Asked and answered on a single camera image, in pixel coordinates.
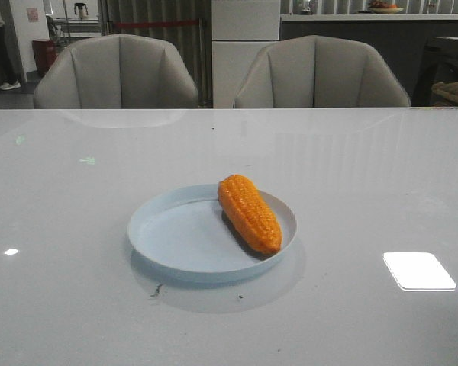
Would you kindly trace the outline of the orange plastic corn cob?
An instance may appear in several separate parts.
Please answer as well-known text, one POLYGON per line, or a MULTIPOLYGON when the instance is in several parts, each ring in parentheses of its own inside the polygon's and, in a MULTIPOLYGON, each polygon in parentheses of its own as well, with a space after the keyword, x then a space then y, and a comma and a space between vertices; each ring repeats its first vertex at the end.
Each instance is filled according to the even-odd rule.
POLYGON ((282 230, 256 185, 243 175, 231 175, 218 184, 218 201, 233 227, 254 251, 280 251, 282 230))

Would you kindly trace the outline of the light blue round plate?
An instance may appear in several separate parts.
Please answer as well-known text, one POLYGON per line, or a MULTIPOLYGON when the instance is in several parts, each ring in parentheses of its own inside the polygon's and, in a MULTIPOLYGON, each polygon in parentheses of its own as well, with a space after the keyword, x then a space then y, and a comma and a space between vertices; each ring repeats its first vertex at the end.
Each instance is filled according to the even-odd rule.
POLYGON ((218 203, 216 184, 178 188, 149 199, 131 216, 128 238, 144 261, 180 281, 225 284, 256 277, 278 263, 292 246, 297 220, 280 199, 266 192, 282 229, 275 255, 254 252, 218 203))

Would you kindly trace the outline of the right grey upholstered chair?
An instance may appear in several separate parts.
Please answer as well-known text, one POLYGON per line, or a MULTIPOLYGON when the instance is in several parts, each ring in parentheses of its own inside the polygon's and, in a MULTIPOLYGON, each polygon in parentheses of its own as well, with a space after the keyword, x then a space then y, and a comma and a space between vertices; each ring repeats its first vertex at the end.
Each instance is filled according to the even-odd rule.
POLYGON ((324 36, 261 49, 235 95, 234 108, 407 107, 408 93, 366 43, 324 36))

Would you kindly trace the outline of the grey upholstered chair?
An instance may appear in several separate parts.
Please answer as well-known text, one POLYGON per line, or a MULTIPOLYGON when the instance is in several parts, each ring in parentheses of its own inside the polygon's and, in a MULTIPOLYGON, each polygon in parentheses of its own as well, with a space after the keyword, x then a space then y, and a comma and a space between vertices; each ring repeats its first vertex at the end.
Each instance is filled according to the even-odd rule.
POLYGON ((176 47, 114 34, 72 43, 34 91, 36 109, 196 108, 198 90, 176 47))
POLYGON ((408 93, 366 43, 324 36, 261 49, 235 95, 234 108, 407 107, 408 93))

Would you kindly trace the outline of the white cabinet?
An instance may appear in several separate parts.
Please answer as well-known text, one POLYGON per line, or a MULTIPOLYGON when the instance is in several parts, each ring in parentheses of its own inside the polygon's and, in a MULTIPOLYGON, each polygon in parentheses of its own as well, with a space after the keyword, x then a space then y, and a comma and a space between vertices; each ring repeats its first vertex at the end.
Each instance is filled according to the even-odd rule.
POLYGON ((231 108, 256 54, 279 39, 280 1, 213 1, 213 107, 231 108))

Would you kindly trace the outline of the left grey upholstered chair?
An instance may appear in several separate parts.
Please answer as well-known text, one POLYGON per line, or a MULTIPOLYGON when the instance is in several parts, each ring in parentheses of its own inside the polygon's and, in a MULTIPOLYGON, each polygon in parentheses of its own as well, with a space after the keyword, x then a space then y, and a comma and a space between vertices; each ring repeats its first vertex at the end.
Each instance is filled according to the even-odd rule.
POLYGON ((198 90, 176 47, 114 34, 72 43, 34 91, 36 109, 196 108, 198 90))

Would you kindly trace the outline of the red barrier belt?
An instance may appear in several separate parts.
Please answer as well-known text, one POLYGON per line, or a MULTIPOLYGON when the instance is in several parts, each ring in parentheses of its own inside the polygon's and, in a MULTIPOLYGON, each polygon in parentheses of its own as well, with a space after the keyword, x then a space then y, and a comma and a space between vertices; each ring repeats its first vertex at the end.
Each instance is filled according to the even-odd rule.
POLYGON ((155 22, 113 22, 112 26, 116 29, 149 29, 149 28, 168 28, 168 27, 187 27, 199 26, 204 24, 202 19, 182 20, 182 21, 155 21, 155 22))

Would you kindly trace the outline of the dark counter with white top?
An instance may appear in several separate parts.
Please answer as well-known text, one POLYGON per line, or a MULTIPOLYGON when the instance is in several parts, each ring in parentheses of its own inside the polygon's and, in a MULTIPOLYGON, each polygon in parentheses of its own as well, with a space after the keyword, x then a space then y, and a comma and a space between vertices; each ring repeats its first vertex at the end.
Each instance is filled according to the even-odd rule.
POLYGON ((280 39, 321 35, 376 48, 411 99, 430 37, 458 37, 458 14, 283 15, 280 39))

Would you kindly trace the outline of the red bin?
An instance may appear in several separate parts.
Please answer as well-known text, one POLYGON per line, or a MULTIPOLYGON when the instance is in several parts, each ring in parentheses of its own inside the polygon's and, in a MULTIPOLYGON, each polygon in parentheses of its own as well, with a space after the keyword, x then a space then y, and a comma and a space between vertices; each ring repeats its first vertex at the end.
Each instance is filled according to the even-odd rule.
POLYGON ((37 73, 40 77, 44 77, 56 60, 55 44, 52 40, 33 40, 32 48, 34 51, 37 73))

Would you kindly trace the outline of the fruit bowl on counter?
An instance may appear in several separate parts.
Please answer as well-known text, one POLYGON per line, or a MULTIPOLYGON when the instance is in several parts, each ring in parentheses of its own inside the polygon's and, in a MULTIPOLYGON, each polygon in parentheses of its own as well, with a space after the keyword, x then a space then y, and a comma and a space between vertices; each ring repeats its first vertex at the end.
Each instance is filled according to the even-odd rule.
POLYGON ((404 11, 400 5, 387 1, 369 1, 368 9, 373 14, 399 14, 404 11))

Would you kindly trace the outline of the tan cushion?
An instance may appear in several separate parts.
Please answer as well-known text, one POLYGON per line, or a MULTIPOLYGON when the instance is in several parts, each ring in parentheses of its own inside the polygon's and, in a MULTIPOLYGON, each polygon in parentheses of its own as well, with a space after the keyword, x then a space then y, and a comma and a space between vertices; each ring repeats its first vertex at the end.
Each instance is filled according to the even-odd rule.
POLYGON ((442 98, 458 105, 458 82, 438 82, 432 85, 431 91, 442 98))

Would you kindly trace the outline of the metal stanchion post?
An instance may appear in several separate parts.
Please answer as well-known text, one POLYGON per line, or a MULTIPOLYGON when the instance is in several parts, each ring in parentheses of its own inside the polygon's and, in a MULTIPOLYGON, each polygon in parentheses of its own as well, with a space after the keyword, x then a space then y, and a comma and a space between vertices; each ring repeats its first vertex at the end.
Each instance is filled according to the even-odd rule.
POLYGON ((200 58, 200 75, 202 86, 202 106, 208 103, 208 77, 206 66, 206 50, 205 50, 205 19, 198 19, 198 38, 199 38, 199 58, 200 58))

